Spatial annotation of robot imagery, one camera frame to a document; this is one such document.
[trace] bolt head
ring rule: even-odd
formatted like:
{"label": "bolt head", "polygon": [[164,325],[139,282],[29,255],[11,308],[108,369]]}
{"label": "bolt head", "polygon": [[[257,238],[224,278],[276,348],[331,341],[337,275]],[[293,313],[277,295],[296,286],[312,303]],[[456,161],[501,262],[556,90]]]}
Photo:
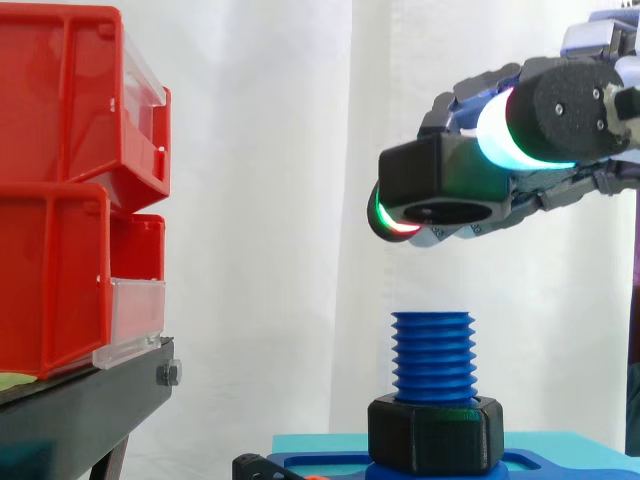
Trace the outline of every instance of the bolt head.
{"label": "bolt head", "polygon": [[166,386],[177,387],[182,380],[182,362],[171,359],[164,365],[164,383]]}

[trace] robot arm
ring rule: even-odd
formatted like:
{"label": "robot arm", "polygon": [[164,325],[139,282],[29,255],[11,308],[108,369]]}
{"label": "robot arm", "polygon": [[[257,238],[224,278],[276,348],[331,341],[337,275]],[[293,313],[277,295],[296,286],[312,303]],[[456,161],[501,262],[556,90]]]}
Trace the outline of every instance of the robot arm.
{"label": "robot arm", "polygon": [[596,12],[567,30],[560,57],[508,64],[439,95],[417,140],[380,156],[367,209],[374,232],[426,247],[594,190],[640,189],[639,16]]}

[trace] black hex nut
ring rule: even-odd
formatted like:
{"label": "black hex nut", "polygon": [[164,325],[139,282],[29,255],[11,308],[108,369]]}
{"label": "black hex nut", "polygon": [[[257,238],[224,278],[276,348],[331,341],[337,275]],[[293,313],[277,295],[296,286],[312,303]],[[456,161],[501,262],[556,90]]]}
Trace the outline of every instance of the black hex nut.
{"label": "black hex nut", "polygon": [[504,455],[502,406],[410,405],[393,394],[369,405],[369,455],[415,476],[485,475]]}

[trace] white backdrop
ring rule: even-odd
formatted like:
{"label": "white backdrop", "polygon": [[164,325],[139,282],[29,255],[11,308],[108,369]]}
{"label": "white backdrop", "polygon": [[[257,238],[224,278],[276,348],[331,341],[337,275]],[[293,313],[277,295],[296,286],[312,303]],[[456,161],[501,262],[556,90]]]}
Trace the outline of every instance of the white backdrop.
{"label": "white backdrop", "polygon": [[479,387],[508,428],[622,446],[632,195],[422,251],[364,215],[379,152],[435,95],[555,54],[567,25],[618,2],[112,3],[173,92],[172,197],[152,210],[184,364],[123,479],[224,479],[275,433],[364,431],[390,389],[388,313],[407,308],[478,319]]}
{"label": "white backdrop", "polygon": [[331,429],[364,431],[366,405],[391,389],[389,312],[469,310],[478,387],[503,404],[507,429],[573,430],[623,449],[632,193],[594,193],[430,250],[376,241],[362,214],[373,159],[414,138],[437,94],[510,61],[557,55],[568,25],[619,2],[353,4]]}

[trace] blue threaded bolt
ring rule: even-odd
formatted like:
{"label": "blue threaded bolt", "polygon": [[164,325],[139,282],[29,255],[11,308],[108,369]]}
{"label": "blue threaded bolt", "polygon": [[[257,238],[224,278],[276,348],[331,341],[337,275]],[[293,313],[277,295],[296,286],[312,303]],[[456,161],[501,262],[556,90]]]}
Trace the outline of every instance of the blue threaded bolt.
{"label": "blue threaded bolt", "polygon": [[476,367],[471,363],[475,333],[469,325],[473,318],[466,312],[397,312],[398,379],[396,399],[414,404],[474,403],[478,391],[473,388]]}

